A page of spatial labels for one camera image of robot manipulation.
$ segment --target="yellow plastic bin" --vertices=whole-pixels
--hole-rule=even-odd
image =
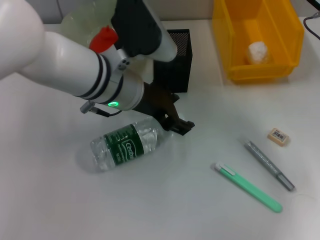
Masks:
[[[290,0],[214,0],[212,27],[224,71],[236,84],[288,76],[298,66],[304,29]],[[250,44],[263,41],[270,60],[250,64]]]

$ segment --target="bottle label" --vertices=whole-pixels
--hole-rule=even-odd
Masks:
[[[132,124],[104,135],[104,140],[115,165],[123,164],[145,153],[137,130]]]

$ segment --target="red cap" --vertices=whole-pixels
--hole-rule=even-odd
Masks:
[[[103,53],[118,41],[118,35],[109,26],[101,28],[100,32],[94,36],[89,48],[96,53]]]

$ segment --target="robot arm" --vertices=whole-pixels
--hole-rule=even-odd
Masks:
[[[115,108],[136,110],[155,117],[162,127],[184,135],[194,126],[179,118],[175,94],[155,83],[147,84],[129,69],[131,58],[144,55],[169,62],[177,47],[144,0],[118,0],[111,20],[119,41],[97,54],[54,32],[43,24],[24,0],[0,0],[0,79],[18,72],[28,79]]]

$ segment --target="green pen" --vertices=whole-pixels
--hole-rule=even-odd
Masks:
[[[211,169],[217,170],[218,172],[220,172],[222,175],[224,175],[226,178],[234,182],[236,185],[238,185],[240,188],[245,190],[251,196],[253,196],[257,200],[259,200],[261,203],[266,205],[272,211],[276,213],[280,213],[282,211],[282,206],[280,203],[278,203],[272,197],[270,197],[269,195],[261,191],[259,188],[257,188],[251,182],[243,178],[241,175],[236,173],[229,166],[224,165],[222,162],[218,162],[218,163],[212,164]]]

